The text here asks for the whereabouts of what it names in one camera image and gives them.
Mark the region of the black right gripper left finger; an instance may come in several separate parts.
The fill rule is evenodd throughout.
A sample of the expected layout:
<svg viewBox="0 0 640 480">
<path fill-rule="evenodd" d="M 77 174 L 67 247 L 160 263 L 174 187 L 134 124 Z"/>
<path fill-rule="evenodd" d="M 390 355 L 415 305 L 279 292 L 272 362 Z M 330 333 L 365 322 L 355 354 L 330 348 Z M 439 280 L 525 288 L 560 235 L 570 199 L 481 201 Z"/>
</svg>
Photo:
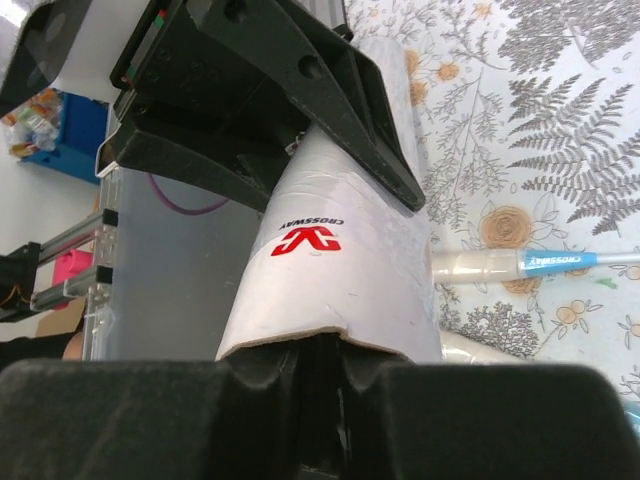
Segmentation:
<svg viewBox="0 0 640 480">
<path fill-rule="evenodd" d="M 16 363 L 1 376 L 5 479 L 293 479 L 318 357 Z"/>
</svg>

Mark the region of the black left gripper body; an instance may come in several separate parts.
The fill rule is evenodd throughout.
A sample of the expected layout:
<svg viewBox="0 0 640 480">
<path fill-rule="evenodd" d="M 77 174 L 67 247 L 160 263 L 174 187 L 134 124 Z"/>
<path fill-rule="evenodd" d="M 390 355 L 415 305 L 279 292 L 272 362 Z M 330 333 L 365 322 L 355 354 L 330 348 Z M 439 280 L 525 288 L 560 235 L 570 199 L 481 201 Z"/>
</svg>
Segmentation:
<svg viewBox="0 0 640 480">
<path fill-rule="evenodd" d="M 268 77 L 199 32 L 186 1 L 151 1 L 111 74 L 115 135 L 229 136 L 273 150 L 273 188 L 306 116 Z"/>
</svg>

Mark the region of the white shuttlecock tube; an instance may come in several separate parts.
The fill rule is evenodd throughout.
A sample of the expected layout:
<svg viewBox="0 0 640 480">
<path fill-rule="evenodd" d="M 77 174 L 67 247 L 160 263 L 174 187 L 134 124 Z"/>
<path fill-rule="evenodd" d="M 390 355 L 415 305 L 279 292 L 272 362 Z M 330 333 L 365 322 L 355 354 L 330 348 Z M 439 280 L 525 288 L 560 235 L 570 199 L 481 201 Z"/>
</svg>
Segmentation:
<svg viewBox="0 0 640 480">
<path fill-rule="evenodd" d="M 217 354 L 336 333 L 418 364 L 441 360 L 429 218 L 320 127 L 277 184 Z"/>
</svg>

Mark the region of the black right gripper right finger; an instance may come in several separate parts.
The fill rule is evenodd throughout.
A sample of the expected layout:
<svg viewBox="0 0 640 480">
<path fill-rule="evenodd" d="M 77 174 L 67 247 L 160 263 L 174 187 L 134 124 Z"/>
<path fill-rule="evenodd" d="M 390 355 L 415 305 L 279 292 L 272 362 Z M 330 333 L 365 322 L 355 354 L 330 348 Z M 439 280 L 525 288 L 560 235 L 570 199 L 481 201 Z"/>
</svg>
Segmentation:
<svg viewBox="0 0 640 480">
<path fill-rule="evenodd" d="M 344 479 L 635 479 L 609 382 L 571 364 L 416 365 L 329 339 Z"/>
</svg>

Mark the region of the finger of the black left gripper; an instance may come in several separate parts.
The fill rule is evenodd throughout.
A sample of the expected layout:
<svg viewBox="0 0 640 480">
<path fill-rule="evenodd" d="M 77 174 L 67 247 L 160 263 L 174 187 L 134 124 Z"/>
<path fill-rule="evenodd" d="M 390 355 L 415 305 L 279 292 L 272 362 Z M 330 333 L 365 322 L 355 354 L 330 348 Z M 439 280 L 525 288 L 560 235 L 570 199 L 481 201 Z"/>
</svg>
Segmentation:
<svg viewBox="0 0 640 480">
<path fill-rule="evenodd" d="M 403 205 L 424 206 L 369 57 L 297 1 L 190 1 L 187 10 L 199 32 L 278 85 Z"/>
<path fill-rule="evenodd" d="M 121 167 L 195 186 L 263 212 L 273 189 L 273 150 L 229 136 L 184 143 L 117 134 L 107 153 Z"/>
</svg>

